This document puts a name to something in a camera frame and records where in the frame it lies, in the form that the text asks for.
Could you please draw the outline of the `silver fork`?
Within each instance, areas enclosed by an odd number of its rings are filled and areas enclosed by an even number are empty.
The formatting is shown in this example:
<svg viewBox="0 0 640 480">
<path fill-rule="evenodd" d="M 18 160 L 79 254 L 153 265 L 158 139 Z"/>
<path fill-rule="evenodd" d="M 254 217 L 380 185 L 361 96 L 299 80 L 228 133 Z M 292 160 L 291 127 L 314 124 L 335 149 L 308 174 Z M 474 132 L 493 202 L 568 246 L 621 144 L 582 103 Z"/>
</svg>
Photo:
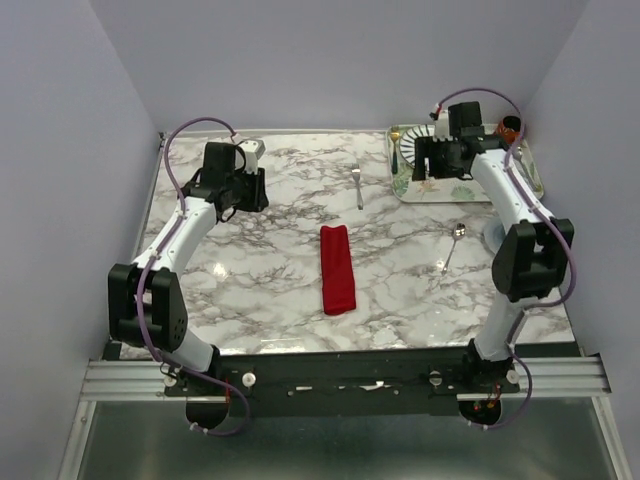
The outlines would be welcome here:
<svg viewBox="0 0 640 480">
<path fill-rule="evenodd" d="M 351 176 L 356 189 L 357 208 L 362 211 L 364 209 L 364 200 L 361 191 L 361 169 L 357 163 L 351 165 Z"/>
</svg>

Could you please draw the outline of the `red cloth napkin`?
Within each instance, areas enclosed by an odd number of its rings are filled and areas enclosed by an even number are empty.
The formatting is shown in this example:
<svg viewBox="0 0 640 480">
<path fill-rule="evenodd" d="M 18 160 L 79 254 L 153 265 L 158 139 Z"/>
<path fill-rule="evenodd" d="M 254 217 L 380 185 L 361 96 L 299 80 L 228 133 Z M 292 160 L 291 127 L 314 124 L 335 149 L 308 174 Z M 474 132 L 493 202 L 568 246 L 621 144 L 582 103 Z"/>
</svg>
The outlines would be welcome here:
<svg viewBox="0 0 640 480">
<path fill-rule="evenodd" d="M 337 316 L 356 308 L 355 279 L 345 225 L 320 229 L 324 313 Z"/>
</svg>

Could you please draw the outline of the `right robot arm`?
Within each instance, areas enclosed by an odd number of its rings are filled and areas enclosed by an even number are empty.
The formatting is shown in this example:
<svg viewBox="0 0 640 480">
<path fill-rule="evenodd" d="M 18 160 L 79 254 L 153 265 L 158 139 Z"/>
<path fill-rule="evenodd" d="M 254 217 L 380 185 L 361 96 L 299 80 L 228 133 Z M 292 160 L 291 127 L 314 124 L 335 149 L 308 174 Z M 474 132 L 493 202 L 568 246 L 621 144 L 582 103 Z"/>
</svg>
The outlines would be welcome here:
<svg viewBox="0 0 640 480">
<path fill-rule="evenodd" d="M 480 392 L 506 377 L 526 310 L 563 282 L 574 227 L 535 197 L 511 159 L 512 145 L 485 132 L 478 103 L 437 105 L 430 116 L 433 134 L 414 143 L 414 179 L 476 181 L 505 233 L 491 267 L 495 300 L 459 370 L 462 384 Z"/>
</svg>

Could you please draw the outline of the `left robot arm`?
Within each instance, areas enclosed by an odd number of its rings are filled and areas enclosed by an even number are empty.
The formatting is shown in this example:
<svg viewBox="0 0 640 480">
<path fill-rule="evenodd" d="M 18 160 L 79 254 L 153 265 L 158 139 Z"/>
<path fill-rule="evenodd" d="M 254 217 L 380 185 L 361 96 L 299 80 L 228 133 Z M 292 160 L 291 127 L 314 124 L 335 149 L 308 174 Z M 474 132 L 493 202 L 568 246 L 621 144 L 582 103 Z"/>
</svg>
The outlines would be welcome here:
<svg viewBox="0 0 640 480">
<path fill-rule="evenodd" d="M 201 395 L 214 393 L 222 380 L 212 364 L 219 350 L 188 326 L 180 277 L 196 248 L 217 224 L 238 211 L 261 212 L 269 201 L 265 153 L 259 139 L 239 144 L 208 142 L 203 164 L 179 190 L 167 224 L 131 264 L 108 274 L 109 331 L 112 338 L 188 368 L 187 382 Z"/>
</svg>

